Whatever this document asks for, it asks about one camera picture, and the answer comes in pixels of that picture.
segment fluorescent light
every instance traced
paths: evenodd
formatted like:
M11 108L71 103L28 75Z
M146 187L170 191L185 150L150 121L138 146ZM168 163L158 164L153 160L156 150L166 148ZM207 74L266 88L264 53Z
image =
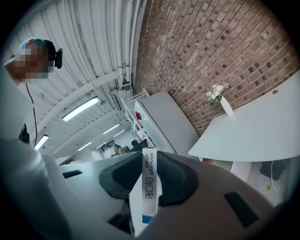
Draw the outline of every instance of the fluorescent light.
M118 126L120 126L120 124L117 124L116 126L113 126L111 129L107 130L107 131L104 132L103 134L106 134L106 133L108 133L109 131L112 131L114 128L116 128L116 127L118 127Z
M88 142L87 144L85 144L84 146L82 146L80 149L78 149L78 151L84 149L86 146L90 145L92 142Z
M125 129L123 131L119 132L118 134L116 134L115 136L118 136L119 134L121 134L124 131L125 131Z
M39 140L39 142L37 143L37 145L34 147L34 149L38 150L49 138L48 135L43 135L41 140Z
M92 99L90 99L89 101L81 104L80 106L78 106L77 108L75 108L72 112L68 113L66 116L64 116L62 119L64 121L69 121L72 117L75 117L77 114L81 113L82 111L84 111L85 109L89 108L90 106L93 106L94 104L99 102L99 98L98 97L94 97Z
M96 149L97 149L97 148L100 148L103 144L106 144L106 142L104 142L104 143L102 143L101 145L97 146Z

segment ceiling beam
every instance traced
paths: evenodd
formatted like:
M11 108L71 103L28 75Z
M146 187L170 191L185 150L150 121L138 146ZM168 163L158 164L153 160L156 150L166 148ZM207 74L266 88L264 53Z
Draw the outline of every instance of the ceiling beam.
M111 73L105 74L100 76L91 82L86 83L85 85L81 86L80 88L76 89L74 92L67 95L64 99L62 99L57 105L55 105L47 114L46 116L38 123L37 125L37 134L48 125L48 123L57 115L59 114L66 106L71 104L73 101L81 97L83 94L91 91L94 89L93 85L99 87L111 80L114 80L119 77L119 71L113 71Z
M103 121L106 118L112 117L118 110L112 110L111 112L103 115L102 117L92 121L91 123L89 123L88 125L86 125L85 127L83 127L82 129L80 129L78 132L76 132L75 134L73 134L72 136L70 136L66 141L64 141L62 144L60 144L56 149L54 149L50 155L54 155L57 152L59 152L60 150L62 150L66 145L70 144L72 141L74 141L76 138L80 137L82 134L84 134L86 131L88 131L89 129L95 127L96 125L100 124L101 121Z

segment white refrigerator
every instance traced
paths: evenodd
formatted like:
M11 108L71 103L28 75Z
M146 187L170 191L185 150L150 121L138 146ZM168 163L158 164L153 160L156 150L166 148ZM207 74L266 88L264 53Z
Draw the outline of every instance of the white refrigerator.
M192 124L164 90L135 102L138 120L160 151L199 160L188 152L199 139Z

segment white desk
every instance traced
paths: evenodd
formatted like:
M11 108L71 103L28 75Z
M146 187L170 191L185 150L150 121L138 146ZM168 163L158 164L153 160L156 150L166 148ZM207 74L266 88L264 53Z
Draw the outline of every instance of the white desk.
M188 152L199 158L261 162L300 155L300 71L273 91L215 117Z

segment white ceiling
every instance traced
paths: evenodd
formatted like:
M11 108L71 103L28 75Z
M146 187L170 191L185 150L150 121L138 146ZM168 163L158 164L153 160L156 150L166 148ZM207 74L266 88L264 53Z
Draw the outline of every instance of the white ceiling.
M121 49L122 62L125 63L128 1L123 3ZM42 154L71 156L84 144L92 141L91 146L97 147L129 127L124 113L116 109L109 97L111 91L117 89L120 76L115 7L116 0L46 0L23 18L7 43L3 60L16 54L20 43L30 37L48 39L56 49L63 48L63 67L55 68L48 81L29 85L36 111L37 141L42 135L49 135L44 148L40 148ZM20 88L28 96L25 85ZM62 120L64 115L94 96L106 99L106 104L97 103L68 122ZM117 123L121 126L103 134ZM26 125L33 145L33 112L29 113Z

